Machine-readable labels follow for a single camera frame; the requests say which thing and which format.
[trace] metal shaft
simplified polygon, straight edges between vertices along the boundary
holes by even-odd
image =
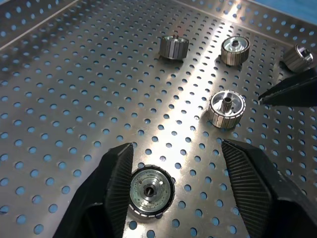
[[[220,110],[221,110],[223,113],[227,113],[227,112],[230,111],[231,106],[232,106],[232,100],[231,100],[231,98],[225,97],[225,98],[222,100],[221,109],[220,109]]]

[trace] perforated metal tray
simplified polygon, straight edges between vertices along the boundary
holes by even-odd
[[[124,237],[247,237],[223,138],[263,149],[317,203],[316,109],[257,102],[289,75],[279,67],[285,49],[315,49],[315,26],[249,1],[11,0],[0,9],[0,237],[51,237],[102,155],[132,141],[133,169],[162,167],[176,192],[161,219],[129,211]],[[159,37],[175,32],[191,42],[183,63],[158,56]],[[227,67],[220,45],[237,34],[250,56]],[[232,130],[205,113],[221,89],[245,97]]]

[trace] stainless steel tray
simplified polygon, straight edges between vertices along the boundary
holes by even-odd
[[[316,204],[316,109],[257,102],[288,76],[285,49],[315,50],[316,26],[245,0],[11,0],[0,21],[0,237],[51,237],[76,188],[124,142],[134,170],[155,164],[176,181],[163,217],[129,211],[124,237],[247,237],[223,138],[262,148]],[[158,56],[159,37],[175,32],[191,43],[184,63]],[[220,45],[237,34],[250,56],[227,67]],[[235,129],[208,122],[220,89],[245,97]]]

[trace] circular hole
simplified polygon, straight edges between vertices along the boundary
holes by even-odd
[[[197,236],[197,230],[192,227],[192,228],[190,229],[190,235],[191,235],[191,237]]]
[[[144,163],[138,163],[138,168],[139,169],[143,168],[144,166],[145,166]]]
[[[42,201],[42,197],[40,195],[35,195],[32,197],[32,203],[39,204]]]
[[[292,171],[291,171],[291,170],[286,169],[286,174],[287,174],[287,175],[292,175],[293,173],[292,173]]]
[[[223,207],[223,202],[221,200],[217,200],[216,204],[218,207]]]
[[[146,150],[145,150],[145,153],[146,153],[147,155],[150,155],[150,154],[152,154],[152,150],[146,149]]]
[[[94,142],[94,146],[95,146],[95,147],[100,147],[100,146],[101,146],[101,143],[100,143],[99,141],[95,141],[95,142]]]
[[[222,184],[220,184],[220,189],[222,191],[226,191],[227,190],[227,186],[224,183],[222,183]]]
[[[231,211],[232,211],[232,213],[233,213],[234,215],[239,215],[239,214],[240,214],[239,209],[238,209],[237,207],[232,208]]]
[[[237,229],[236,229],[235,226],[230,226],[229,227],[229,231],[230,231],[231,234],[236,234],[237,233]]]
[[[209,168],[210,168],[211,170],[214,170],[214,169],[216,168],[216,165],[215,165],[214,163],[210,163],[210,164],[209,164]]]
[[[195,156],[195,157],[194,157],[194,160],[195,160],[196,162],[200,162],[200,161],[201,161],[201,158],[200,158],[199,156]]]
[[[229,97],[225,97],[224,100],[227,103],[231,103],[231,101],[232,101],[231,98],[229,98]]]
[[[234,47],[236,47],[236,46],[239,45],[239,41],[234,40],[234,41],[232,41],[231,45],[234,46]]]
[[[301,181],[303,181],[303,182],[306,182],[306,177],[305,176],[303,176],[303,175],[300,175],[300,179],[301,179]]]
[[[16,219],[16,223],[19,225],[22,225],[26,222],[26,216],[25,215],[20,215]]]
[[[52,204],[51,206],[49,206],[49,212],[50,213],[55,213],[57,211],[58,207],[56,204]]]
[[[154,194],[155,194],[155,190],[154,190],[153,187],[148,186],[148,187],[146,187],[146,188],[144,189],[144,195],[145,195],[146,197],[153,197]]]
[[[44,230],[44,226],[42,224],[38,224],[34,227],[34,234],[39,235]]]
[[[185,189],[187,192],[189,192],[189,191],[192,190],[192,187],[187,184],[187,185],[184,186],[184,189]]]
[[[195,170],[190,170],[190,171],[189,171],[189,174],[190,174],[191,176],[195,176],[195,175],[196,175],[196,171],[195,171]]]
[[[202,217],[203,212],[200,209],[196,209],[195,215],[198,216],[198,217]]]
[[[24,191],[25,191],[24,187],[18,187],[18,188],[16,189],[15,193],[16,193],[17,195],[22,195],[22,194],[24,194]]]
[[[211,222],[215,225],[218,226],[219,225],[219,219],[217,217],[213,217]]]
[[[46,180],[46,185],[47,186],[52,186],[55,183],[55,180],[53,178],[48,178]]]
[[[176,163],[175,168],[177,168],[179,170],[180,168],[182,168],[182,166],[180,165],[180,163]]]
[[[161,156],[161,157],[159,158],[159,160],[161,160],[162,162],[164,162],[164,161],[166,161],[166,157],[165,157],[165,156]]]
[[[293,159],[289,156],[286,157],[286,160],[287,160],[287,162],[290,162],[290,163],[293,162]]]
[[[206,199],[207,199],[207,194],[206,194],[205,192],[201,192],[200,198],[201,198],[202,200],[206,200]]]
[[[178,203],[178,207],[179,207],[180,209],[185,209],[186,203],[185,203],[184,201],[180,201],[180,202]]]
[[[131,221],[131,222],[129,223],[129,228],[130,228],[131,230],[135,230],[135,229],[137,228],[137,226],[138,226],[138,224],[136,223],[136,221]]]
[[[61,192],[63,194],[68,194],[70,192],[70,187],[69,186],[64,186],[62,189],[61,189]]]
[[[205,183],[211,183],[211,178],[210,177],[206,177],[205,178]]]
[[[0,216],[5,215],[9,212],[9,207],[8,206],[2,206],[0,207]]]
[[[179,220],[174,219],[174,220],[172,221],[172,226],[175,227],[175,228],[179,227]]]
[[[147,232],[147,238],[154,238],[155,237],[155,232],[153,230],[149,230]]]

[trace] small metal component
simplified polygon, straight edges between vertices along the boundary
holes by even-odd
[[[283,56],[283,62],[295,73],[300,73],[313,63],[313,55],[309,49],[295,45]]]
[[[232,36],[221,44],[221,60],[227,64],[236,66],[249,57],[250,42],[242,36]]]
[[[146,165],[132,175],[130,208],[143,217],[158,217],[174,199],[171,176],[160,167]]]
[[[246,108],[244,99],[236,92],[223,90],[209,100],[209,120],[218,128],[233,128],[240,121]]]
[[[160,40],[159,54],[171,60],[186,58],[189,40],[178,35],[163,36]]]

